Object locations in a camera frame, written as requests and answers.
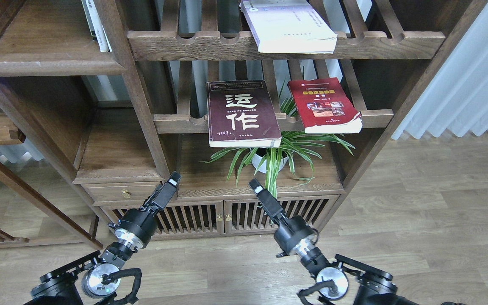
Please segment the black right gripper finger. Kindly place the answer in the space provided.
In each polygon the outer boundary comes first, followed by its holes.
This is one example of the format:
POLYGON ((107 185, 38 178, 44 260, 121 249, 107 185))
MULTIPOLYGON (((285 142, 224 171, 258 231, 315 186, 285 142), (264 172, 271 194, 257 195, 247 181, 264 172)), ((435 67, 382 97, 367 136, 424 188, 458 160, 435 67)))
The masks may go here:
POLYGON ((275 199, 275 197, 273 197, 273 195, 271 195, 271 193, 265 189, 256 178, 249 182, 249 186, 256 194, 256 197, 262 204, 263 210, 267 216, 269 216, 275 224, 279 225, 280 222, 286 222, 286 212, 279 201, 277 201, 277 199, 275 199))

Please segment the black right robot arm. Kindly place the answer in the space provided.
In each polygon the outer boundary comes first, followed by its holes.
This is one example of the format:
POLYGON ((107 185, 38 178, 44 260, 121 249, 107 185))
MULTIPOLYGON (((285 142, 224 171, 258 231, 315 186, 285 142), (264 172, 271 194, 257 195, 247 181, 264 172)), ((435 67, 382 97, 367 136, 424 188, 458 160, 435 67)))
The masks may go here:
POLYGON ((359 284, 355 305, 412 304, 412 301, 397 295, 397 286, 393 284, 391 274, 339 254, 334 262, 329 262, 316 247, 318 230, 308 226, 302 216, 289 218, 279 201, 257 179, 252 179, 249 186, 267 216, 278 226, 274 239, 282 249, 279 257, 298 255, 301 264, 314 279, 313 286, 297 293, 302 304, 307 305, 306 297, 315 292, 320 294, 318 301, 324 305, 342 299, 349 289, 349 274, 359 284))

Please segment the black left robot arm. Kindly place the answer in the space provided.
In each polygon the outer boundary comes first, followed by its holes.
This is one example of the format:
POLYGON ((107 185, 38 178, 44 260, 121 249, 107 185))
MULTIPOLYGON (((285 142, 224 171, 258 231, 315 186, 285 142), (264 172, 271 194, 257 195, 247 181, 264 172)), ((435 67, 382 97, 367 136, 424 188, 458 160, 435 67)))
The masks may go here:
POLYGON ((104 252, 95 251, 40 277, 31 290, 31 305, 81 305, 75 286, 79 273, 83 292, 100 305, 134 304, 141 286, 141 269, 123 269, 126 261, 148 245, 157 228, 155 216, 177 191, 180 174, 173 172, 164 185, 158 185, 138 209, 128 210, 116 223, 110 223, 117 241, 104 252))

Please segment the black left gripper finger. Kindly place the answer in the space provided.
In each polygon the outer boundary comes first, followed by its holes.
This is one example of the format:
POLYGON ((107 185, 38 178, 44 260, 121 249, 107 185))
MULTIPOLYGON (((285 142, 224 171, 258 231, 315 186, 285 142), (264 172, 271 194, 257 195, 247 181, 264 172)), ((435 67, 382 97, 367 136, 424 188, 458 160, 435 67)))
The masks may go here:
POLYGON ((177 193, 181 175, 174 171, 168 180, 155 188, 155 191, 144 201, 144 211, 158 212, 164 210, 172 197, 177 193))

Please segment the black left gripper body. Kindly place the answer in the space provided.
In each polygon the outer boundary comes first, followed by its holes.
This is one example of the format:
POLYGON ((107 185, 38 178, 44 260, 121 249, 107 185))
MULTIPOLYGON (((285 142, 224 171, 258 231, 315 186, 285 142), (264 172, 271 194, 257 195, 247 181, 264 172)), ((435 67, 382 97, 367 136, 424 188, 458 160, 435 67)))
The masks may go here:
POLYGON ((146 247, 157 229, 155 215, 159 212, 157 207, 128 210, 117 222, 108 226, 114 229, 119 243, 131 250, 146 247))

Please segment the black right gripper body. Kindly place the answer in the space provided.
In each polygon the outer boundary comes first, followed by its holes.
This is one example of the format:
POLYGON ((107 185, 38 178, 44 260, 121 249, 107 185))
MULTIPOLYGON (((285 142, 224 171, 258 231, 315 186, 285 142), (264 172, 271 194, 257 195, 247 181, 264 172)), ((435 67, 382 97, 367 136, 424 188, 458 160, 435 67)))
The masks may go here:
POLYGON ((308 226, 302 216, 287 218, 286 216, 275 216, 273 221, 279 225, 274 233, 274 239, 282 249, 277 258, 297 254, 301 258, 306 256, 316 258, 320 250, 315 247, 319 239, 319 232, 308 226))

